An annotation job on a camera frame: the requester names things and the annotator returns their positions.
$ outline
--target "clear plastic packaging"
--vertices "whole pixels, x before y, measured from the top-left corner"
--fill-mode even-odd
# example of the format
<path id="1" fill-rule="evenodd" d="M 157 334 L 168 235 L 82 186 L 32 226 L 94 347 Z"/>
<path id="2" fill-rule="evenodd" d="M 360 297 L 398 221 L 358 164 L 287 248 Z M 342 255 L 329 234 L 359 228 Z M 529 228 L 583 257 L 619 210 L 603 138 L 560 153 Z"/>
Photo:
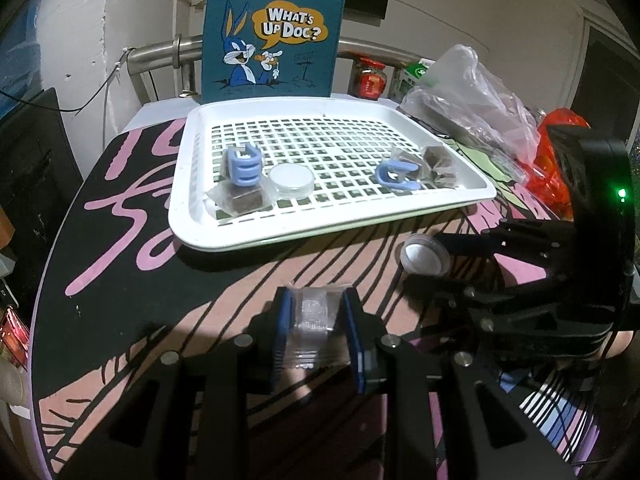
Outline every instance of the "clear plastic packaging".
<path id="1" fill-rule="evenodd" d="M 290 288 L 294 319 L 287 338 L 284 368 L 321 368 L 349 364 L 349 349 L 338 321 L 346 286 Z"/>
<path id="2" fill-rule="evenodd" d="M 240 216 L 273 206 L 277 193 L 264 176 L 255 186 L 236 186 L 223 180 L 205 193 L 205 209 L 216 217 L 216 206 L 231 216 Z"/>
<path id="3" fill-rule="evenodd" d="M 429 108 L 424 103 L 420 104 L 415 100 L 406 103 L 406 109 L 401 109 L 401 111 L 413 117 L 414 120 L 425 126 L 428 130 L 440 133 L 441 135 L 448 135 L 459 144 L 484 153 L 501 172 L 510 177 L 514 182 L 524 186 L 529 180 L 527 172 L 506 153 L 497 148 L 492 148 L 483 140 L 474 137 L 464 128 L 432 108 Z"/>
<path id="4" fill-rule="evenodd" d="M 458 179 L 453 159 L 444 146 L 427 146 L 422 158 L 431 169 L 430 179 L 436 187 L 456 187 Z"/>
<path id="5" fill-rule="evenodd" d="M 391 145 L 391 156 L 393 160 L 399 160 L 401 162 L 409 162 L 411 164 L 417 164 L 418 169 L 407 173 L 406 176 L 412 180 L 424 180 L 430 179 L 431 177 L 431 168 L 427 165 L 423 158 L 420 158 L 413 153 L 406 152 L 401 148 L 396 147 L 395 145 Z"/>
<path id="6" fill-rule="evenodd" d="M 517 95 L 491 74 L 468 46 L 447 50 L 402 100 L 401 108 L 421 118 L 427 106 L 485 144 L 531 164 L 540 134 Z"/>

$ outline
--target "glass jar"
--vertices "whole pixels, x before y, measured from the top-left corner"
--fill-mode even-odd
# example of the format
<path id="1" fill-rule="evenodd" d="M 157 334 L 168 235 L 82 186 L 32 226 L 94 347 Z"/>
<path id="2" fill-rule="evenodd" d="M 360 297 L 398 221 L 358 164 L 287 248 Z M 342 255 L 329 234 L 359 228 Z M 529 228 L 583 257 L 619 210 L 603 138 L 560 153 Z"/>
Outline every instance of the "glass jar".
<path id="1" fill-rule="evenodd" d="M 386 75 L 382 72 L 385 64 L 368 57 L 361 57 L 353 65 L 349 94 L 361 99 L 377 101 L 385 91 Z"/>

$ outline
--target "red label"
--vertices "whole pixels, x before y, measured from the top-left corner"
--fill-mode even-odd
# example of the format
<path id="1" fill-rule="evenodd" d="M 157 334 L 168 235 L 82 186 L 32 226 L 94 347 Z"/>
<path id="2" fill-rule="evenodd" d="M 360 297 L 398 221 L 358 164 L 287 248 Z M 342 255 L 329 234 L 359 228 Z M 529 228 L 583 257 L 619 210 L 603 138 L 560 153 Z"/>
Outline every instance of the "red label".
<path id="1" fill-rule="evenodd" d="M 363 74 L 360 78 L 360 97 L 377 99 L 385 91 L 385 80 L 377 74 Z"/>

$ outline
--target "round plastic lid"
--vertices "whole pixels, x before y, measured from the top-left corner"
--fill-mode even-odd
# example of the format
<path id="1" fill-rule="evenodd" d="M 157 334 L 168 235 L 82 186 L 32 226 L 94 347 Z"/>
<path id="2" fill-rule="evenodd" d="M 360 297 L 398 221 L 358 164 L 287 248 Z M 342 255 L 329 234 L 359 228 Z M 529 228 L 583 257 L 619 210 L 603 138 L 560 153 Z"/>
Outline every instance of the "round plastic lid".
<path id="1" fill-rule="evenodd" d="M 434 238 L 416 233 L 404 242 L 400 263 L 410 274 L 442 276 L 449 270 L 451 258 Z"/>
<path id="2" fill-rule="evenodd" d="M 306 198 L 314 192 L 313 172 L 300 164 L 278 164 L 269 172 L 280 198 Z"/>

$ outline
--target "blue tote bag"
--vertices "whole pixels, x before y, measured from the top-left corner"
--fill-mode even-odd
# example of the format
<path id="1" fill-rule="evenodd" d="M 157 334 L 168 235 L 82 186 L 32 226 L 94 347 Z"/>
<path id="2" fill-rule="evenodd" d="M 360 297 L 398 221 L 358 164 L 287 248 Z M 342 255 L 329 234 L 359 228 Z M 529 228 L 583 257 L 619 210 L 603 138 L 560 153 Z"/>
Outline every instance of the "blue tote bag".
<path id="1" fill-rule="evenodd" d="M 204 102 L 331 93 L 344 0 L 207 0 Z"/>

